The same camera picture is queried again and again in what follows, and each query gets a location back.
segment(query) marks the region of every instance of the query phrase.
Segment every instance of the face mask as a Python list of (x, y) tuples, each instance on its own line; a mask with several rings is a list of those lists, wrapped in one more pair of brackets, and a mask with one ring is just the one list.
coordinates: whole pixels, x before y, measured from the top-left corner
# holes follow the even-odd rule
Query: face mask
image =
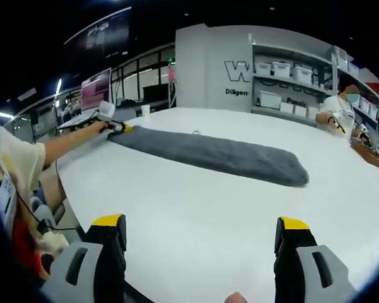
[(347, 100), (349, 103), (353, 104), (359, 100), (360, 95), (358, 93), (348, 93)]

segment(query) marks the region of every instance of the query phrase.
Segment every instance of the ceiling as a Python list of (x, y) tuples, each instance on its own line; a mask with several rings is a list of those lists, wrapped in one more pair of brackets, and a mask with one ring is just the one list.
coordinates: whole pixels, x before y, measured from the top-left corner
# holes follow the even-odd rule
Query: ceiling
[[(379, 78), (379, 9), (341, 1), (57, 0), (0, 3), (0, 108), (16, 113), (45, 97), (68, 74), (90, 76), (129, 57), (174, 41), (175, 31), (208, 26), (265, 25), (305, 33), (338, 45)], [(128, 56), (103, 58), (78, 68), (63, 43), (99, 18), (132, 6)], [(16, 98), (36, 87), (26, 101)]]

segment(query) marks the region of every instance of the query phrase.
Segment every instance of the white wall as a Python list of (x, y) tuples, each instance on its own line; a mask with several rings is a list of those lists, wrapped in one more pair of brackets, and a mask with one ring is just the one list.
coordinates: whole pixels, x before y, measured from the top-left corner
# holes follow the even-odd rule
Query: white wall
[[(195, 25), (180, 29), (176, 32), (177, 106), (249, 112), (252, 41), (299, 49), (326, 58), (332, 47), (313, 37), (279, 28)], [(316, 97), (297, 93), (292, 88), (273, 87), (272, 90), (281, 93), (286, 90), (287, 97), (307, 104), (316, 103)]]

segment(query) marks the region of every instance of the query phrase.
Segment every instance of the cable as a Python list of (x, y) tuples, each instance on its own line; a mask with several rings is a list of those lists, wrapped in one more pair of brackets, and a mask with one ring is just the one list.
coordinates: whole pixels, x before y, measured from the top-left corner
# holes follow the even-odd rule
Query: cable
[[(27, 208), (28, 212), (31, 214), (31, 216), (38, 222), (38, 223), (41, 223), (42, 221), (40, 221), (33, 213), (32, 211), (30, 210), (30, 208), (28, 207), (28, 205), (25, 203), (25, 201), (23, 200), (23, 198), (21, 198), (20, 194), (18, 193), (18, 191), (16, 191), (17, 193), (17, 196), (18, 198), (21, 200), (21, 202), (24, 204), (24, 206)], [(46, 225), (46, 223), (44, 222), (45, 226), (48, 228), (48, 229), (52, 229), (52, 230), (58, 230), (58, 231), (62, 231), (62, 230), (76, 230), (76, 228), (70, 228), (70, 229), (57, 229), (55, 227), (52, 227), (50, 225)]]

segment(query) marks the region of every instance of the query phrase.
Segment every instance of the paper cup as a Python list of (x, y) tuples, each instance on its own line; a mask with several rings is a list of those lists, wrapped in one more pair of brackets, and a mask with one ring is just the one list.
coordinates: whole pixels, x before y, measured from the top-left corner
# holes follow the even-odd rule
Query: paper cup
[(148, 117), (150, 115), (150, 105), (142, 105), (140, 108), (142, 117)]

